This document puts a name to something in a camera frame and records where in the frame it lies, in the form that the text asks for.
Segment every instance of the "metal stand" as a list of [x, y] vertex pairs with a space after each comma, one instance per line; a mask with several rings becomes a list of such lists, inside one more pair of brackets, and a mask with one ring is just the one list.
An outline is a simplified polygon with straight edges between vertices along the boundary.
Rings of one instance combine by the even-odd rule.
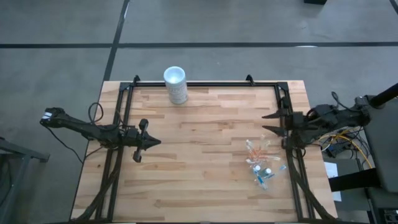
[[381, 185], [376, 168], [330, 178], [329, 184], [332, 192]]
[[[127, 94], [127, 102], [126, 102], [126, 110], [124, 115], [124, 123], [128, 122], [128, 114], [131, 107], [132, 93], [134, 87], [165, 87], [164, 82], [139, 82], [139, 77], [136, 76], [132, 83], [120, 83], [119, 87], [119, 95], [116, 103], [116, 111], [119, 111], [121, 108], [121, 102], [123, 99], [124, 91], [128, 90]], [[273, 87], [275, 91], [275, 97], [277, 100], [277, 107], [280, 111], [287, 111], [289, 113], [293, 112], [292, 102], [290, 100], [289, 95], [289, 86], [287, 82], [258, 82], [256, 83], [252, 76], [248, 75], [246, 77], [246, 81], [242, 82], [187, 82], [188, 87], [190, 86], [246, 86], [251, 88], [261, 88], [261, 87]], [[115, 112], [113, 123], [117, 124], [119, 116], [117, 112]], [[282, 129], [285, 129], [285, 121], [284, 118], [280, 118], [280, 126]], [[297, 212], [298, 222], [301, 223], [344, 223], [336, 220], [332, 217], [328, 212], [322, 207], [322, 205], [318, 202], [314, 194], [308, 187], [307, 173], [305, 171], [305, 164], [303, 160], [303, 155], [301, 149], [294, 148], [290, 143], [289, 133], [285, 131], [282, 134], [282, 147], [286, 150], [287, 163], [289, 168], [290, 180], [292, 184], [292, 192], [293, 192], [293, 200], [295, 204], [295, 210]], [[293, 151], [297, 154], [297, 164], [299, 171], [296, 170], [294, 164]], [[112, 172], [110, 172], [111, 167], [111, 158], [113, 153], [116, 152], [116, 162]], [[105, 160], [103, 178], [101, 181], [101, 188], [98, 192], [97, 196], [93, 200], [93, 202], [87, 207], [85, 212], [78, 217], [77, 219], [70, 220], [69, 223], [111, 223], [113, 221], [113, 213], [114, 206], [116, 203], [116, 194], [118, 190], [118, 181], [119, 174], [121, 169], [121, 161], [123, 158], [123, 148], [120, 147], [116, 150], [108, 149], [108, 153]], [[303, 217], [303, 210], [300, 201], [299, 188], [303, 190], [306, 207], [308, 210], [308, 218]], [[104, 196], [106, 192], [111, 188], [111, 196], [109, 200], [109, 207], [106, 217], [103, 217], [103, 206], [104, 206]], [[315, 211], [318, 212], [322, 220], [315, 218]]]
[[50, 154], [40, 153], [27, 149], [21, 146], [17, 146], [13, 143], [7, 142], [5, 139], [0, 138], [0, 157], [1, 165], [5, 159], [21, 159], [21, 165], [16, 172], [15, 177], [10, 182], [10, 189], [5, 196], [5, 201], [0, 208], [0, 223], [9, 223], [9, 217], [14, 207], [18, 191], [21, 187], [22, 180], [24, 178], [25, 171], [31, 159], [38, 159], [40, 162], [47, 162]]
[[387, 101], [392, 100], [396, 96], [398, 96], [398, 83], [384, 90], [377, 96], [370, 97], [369, 104], [374, 108], [382, 108]]

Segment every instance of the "black cable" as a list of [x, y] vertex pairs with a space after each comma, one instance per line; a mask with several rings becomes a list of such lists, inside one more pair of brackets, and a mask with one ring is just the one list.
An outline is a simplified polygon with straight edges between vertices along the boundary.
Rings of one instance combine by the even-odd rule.
[[304, 156], [305, 156], [306, 153], [307, 153], [307, 150], [305, 150], [305, 149], [301, 149], [301, 150], [304, 150], [304, 153], [303, 153], [303, 155], [302, 155], [302, 157], [304, 158]]
[[119, 122], [122, 123], [124, 127], [135, 128], [135, 126], [128, 125], [128, 124], [126, 124], [126, 123], [123, 121], [122, 116], [120, 115], [120, 111], [116, 111], [116, 112], [117, 112], [117, 114], [119, 115]]
[[310, 116], [310, 113], [312, 113], [312, 111], [313, 111], [313, 109], [310, 109], [310, 110], [307, 112], [307, 114], [305, 115], [305, 117], [309, 117], [309, 116]]
[[83, 161], [80, 159], [79, 155], [76, 153], [76, 151], [75, 151], [74, 149], [72, 149], [71, 147], [69, 147], [69, 146], [67, 146], [65, 143], [63, 143], [63, 141], [61, 141], [61, 139], [59, 139], [59, 138], [54, 134], [54, 132], [51, 131], [50, 128], [48, 128], [48, 127], [45, 127], [45, 128], [47, 128], [47, 130], [49, 130], [49, 131], [51, 132], [52, 136], [54, 136], [54, 138], [55, 138], [56, 140], [58, 140], [61, 144], [63, 144], [63, 146], [65, 146], [67, 149], [69, 149], [69, 150], [71, 150], [73, 153], [75, 153], [77, 159], [80, 161], [80, 163], [83, 164]]
[[[368, 159], [370, 152], [371, 152], [368, 144], [365, 142], [365, 140], [361, 136], [359, 138], [357, 138], [357, 140], [361, 143], [361, 147], [363, 149], [365, 149], [366, 158]], [[365, 162], [366, 162], [366, 160], [362, 161], [362, 163], [361, 163], [363, 169], [364, 169], [363, 165], [365, 165]]]
[[[92, 109], [92, 107], [93, 107], [94, 105], [98, 105], [98, 106], [99, 106], [99, 109], [101, 110], [101, 116], [100, 116], [97, 120], [94, 120], [93, 117], [91, 116], [91, 109]], [[119, 123], [118, 123], [114, 128], [111, 128], [111, 129], [105, 129], [105, 128], [102, 128], [102, 127], [98, 126], [98, 125], [96, 124], [96, 122], [100, 121], [103, 117], [104, 117], [104, 109], [103, 109], [102, 105], [99, 104], [99, 103], [92, 103], [92, 104], [88, 107], [88, 119], [90, 120], [90, 122], [85, 122], [85, 121], [70, 121], [70, 120], [68, 120], [68, 119], [63, 119], [63, 118], [54, 118], [53, 120], [63, 120], [63, 121], [68, 121], [68, 122], [70, 122], [70, 123], [75, 123], [75, 124], [94, 125], [96, 128], [98, 128], [98, 129], [100, 129], [100, 130], [102, 130], [102, 131], [113, 131], [113, 130], [115, 130], [116, 128], [119, 128], [121, 119], [119, 119]]]
[[319, 120], [321, 120], [321, 119], [322, 119], [322, 118], [315, 118], [315, 119], [309, 121], [308, 124], [315, 123], [315, 122], [317, 122], [317, 121], [319, 121]]
[[85, 159], [87, 159], [87, 157], [89, 157], [90, 155], [92, 155], [92, 153], [95, 153], [95, 152], [97, 152], [98, 150], [100, 150], [100, 149], [102, 149], [102, 148], [103, 148], [103, 147], [101, 146], [101, 147], [95, 149], [94, 151], [92, 151], [91, 153], [87, 154], [87, 156], [85, 157]]
[[340, 105], [340, 106], [346, 108], [346, 109], [349, 110], [349, 111], [360, 111], [360, 110], [353, 110], [353, 109], [351, 109], [351, 108], [348, 108], [348, 107], [345, 106], [344, 104], [342, 104], [342, 103], [340, 102], [340, 100], [338, 99], [337, 93], [334, 92], [334, 91], [331, 93], [331, 97], [333, 97], [333, 99], [335, 99], [335, 101], [336, 101], [336, 103], [337, 103], [337, 105], [336, 105], [337, 108], [338, 108], [338, 106]]
[[349, 159], [352, 159], [354, 157], [354, 151], [352, 149], [349, 149], [351, 151], [351, 156], [349, 157]]
[[[357, 131], [352, 131], [352, 132], [350, 131], [350, 132], [349, 132], [350, 134], [356, 133], [356, 135], [354, 136], [354, 138], [352, 138], [351, 136], [347, 135], [347, 133], [344, 133], [343, 135], [346, 136], [347, 138], [351, 139], [351, 141], [352, 141], [352, 140], [354, 140], [354, 139], [357, 138], [357, 136], [359, 135], [359, 132], [361, 132], [362, 130], [363, 130], [363, 129], [360, 128], [360, 129], [357, 130]], [[344, 143], [351, 142], [351, 141], [345, 140], [345, 141], [342, 141], [342, 142], [332, 143], [332, 144], [330, 144], [330, 145], [344, 144]]]
[[8, 176], [9, 176], [9, 185], [10, 185], [10, 187], [8, 188], [8, 191], [7, 191], [6, 195], [4, 196], [4, 198], [0, 202], [0, 208], [2, 207], [3, 203], [6, 201], [8, 195], [10, 194], [11, 188], [12, 188], [11, 164], [10, 164], [9, 161], [7, 161], [7, 165], [8, 165]]

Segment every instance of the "black metal frame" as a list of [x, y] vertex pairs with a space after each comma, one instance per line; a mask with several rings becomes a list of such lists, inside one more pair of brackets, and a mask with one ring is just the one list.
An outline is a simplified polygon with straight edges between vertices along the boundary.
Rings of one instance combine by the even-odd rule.
[[27, 170], [27, 166], [31, 159], [38, 159], [40, 162], [47, 162], [49, 160], [50, 154], [37, 152], [31, 149], [24, 148], [22, 146], [15, 145], [6, 141], [3, 138], [0, 138], [0, 169], [2, 168], [2, 164], [6, 158], [5, 156], [11, 158], [20, 158], [21, 164], [16, 172], [13, 181], [9, 184], [11, 185], [10, 190], [6, 195], [6, 199], [0, 209], [0, 223], [9, 223], [9, 218], [14, 208], [14, 204], [16, 201], [16, 197], [19, 189], [21, 188], [22, 181], [24, 178], [24, 174]]
[[[119, 94], [118, 94], [118, 100], [116, 102], [116, 108], [115, 108], [115, 114], [114, 114], [114, 119], [113, 119], [113, 124], [118, 124], [119, 123], [119, 116], [117, 114], [117, 111], [120, 111], [121, 109], [121, 103], [123, 100], [123, 93], [124, 91], [128, 90], [127, 94], [127, 101], [126, 101], [126, 109], [124, 112], [124, 118], [123, 121], [124, 123], [127, 124], [128, 122], [128, 114], [129, 110], [131, 108], [131, 100], [132, 100], [132, 93], [134, 87], [165, 87], [164, 82], [139, 82], [140, 78], [136, 76], [134, 78], [134, 81], [132, 83], [126, 83], [122, 82], [120, 83], [119, 86]], [[252, 78], [252, 76], [248, 75], [246, 77], [246, 81], [242, 82], [187, 82], [188, 86], [256, 86], [256, 87], [273, 87], [275, 91], [275, 97], [277, 100], [277, 106], [278, 110], [286, 110], [289, 113], [293, 112], [292, 108], [292, 102], [290, 100], [290, 95], [289, 95], [289, 86], [287, 82], [255, 82]], [[280, 119], [280, 125], [281, 127], [284, 127], [284, 119]], [[287, 142], [289, 141], [289, 133], [286, 131], [284, 133], [284, 137], [282, 138], [282, 145], [286, 146], [288, 145]], [[294, 160], [293, 160], [293, 150], [295, 150], [297, 154], [297, 162], [298, 162], [298, 168], [299, 168], [299, 173], [297, 172], [295, 165], [294, 165]], [[116, 162], [113, 168], [112, 173], [109, 174], [110, 168], [111, 168], [111, 160], [113, 157], [113, 153], [117, 152], [116, 155]], [[292, 184], [292, 192], [293, 192], [293, 198], [294, 198], [294, 203], [295, 203], [295, 209], [297, 212], [297, 220], [299, 222], [323, 222], [324, 220], [316, 220], [315, 219], [315, 212], [314, 212], [314, 207], [312, 205], [312, 202], [310, 199], [305, 195], [306, 203], [307, 203], [307, 210], [308, 210], [308, 218], [303, 217], [303, 210], [300, 202], [300, 195], [299, 195], [299, 189], [297, 187], [297, 178], [294, 178], [299, 174], [299, 178], [301, 179], [302, 183], [305, 185], [308, 185], [308, 180], [307, 180], [307, 173], [305, 171], [305, 165], [304, 165], [304, 160], [303, 160], [303, 155], [301, 152], [301, 149], [286, 149], [286, 157], [287, 157], [287, 163], [288, 163], [288, 168], [289, 168], [289, 174], [290, 174], [290, 179], [291, 179], [291, 184]], [[114, 213], [114, 206], [116, 203], [116, 192], [118, 190], [118, 181], [119, 181], [119, 173], [121, 169], [121, 161], [123, 158], [123, 147], [119, 147], [116, 150], [108, 149], [107, 155], [106, 155], [106, 160], [105, 160], [105, 165], [104, 165], [104, 172], [103, 172], [103, 178], [101, 181], [101, 188], [98, 193], [98, 195], [95, 197], [93, 202], [88, 206], [86, 211], [84, 212], [83, 215], [78, 217], [77, 219], [72, 220], [73, 223], [111, 223], [113, 220], [113, 213]], [[106, 214], [106, 218], [103, 218], [102, 212], [103, 212], [103, 205], [104, 205], [104, 196], [105, 193], [109, 190], [110, 186], [111, 187], [111, 197], [109, 201], [109, 207], [108, 207], [108, 212]], [[92, 214], [95, 213], [95, 218], [90, 220], [90, 217]]]

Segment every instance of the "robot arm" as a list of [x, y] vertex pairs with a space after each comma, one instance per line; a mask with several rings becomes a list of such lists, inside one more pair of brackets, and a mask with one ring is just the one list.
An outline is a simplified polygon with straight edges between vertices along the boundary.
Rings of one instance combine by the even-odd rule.
[[62, 108], [47, 108], [40, 120], [40, 124], [46, 128], [67, 128], [80, 133], [87, 140], [97, 140], [108, 149], [116, 149], [119, 146], [134, 146], [137, 150], [134, 152], [133, 159], [136, 162], [141, 161], [141, 150], [146, 150], [152, 146], [161, 143], [160, 140], [153, 138], [146, 131], [148, 120], [142, 119], [139, 123], [138, 131], [135, 126], [118, 125], [96, 125], [73, 118], [66, 114]]
[[326, 133], [346, 126], [367, 125], [370, 122], [367, 107], [363, 98], [357, 98], [355, 105], [345, 110], [338, 110], [335, 105], [318, 105], [305, 116], [302, 112], [278, 111], [263, 118], [283, 117], [284, 128], [273, 126], [263, 126], [263, 128], [279, 136], [282, 136], [284, 131], [290, 131], [290, 144], [294, 147], [304, 148]]

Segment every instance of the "white label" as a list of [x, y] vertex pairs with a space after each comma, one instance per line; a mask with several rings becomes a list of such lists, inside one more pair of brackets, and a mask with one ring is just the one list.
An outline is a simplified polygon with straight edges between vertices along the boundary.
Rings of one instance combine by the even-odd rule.
[[182, 104], [188, 99], [187, 82], [185, 80], [177, 84], [166, 82], [166, 87], [172, 103]]
[[[338, 177], [337, 173], [337, 164], [331, 162], [325, 162], [326, 174], [329, 178]], [[340, 192], [332, 192], [333, 200], [336, 202], [341, 201], [341, 193]]]

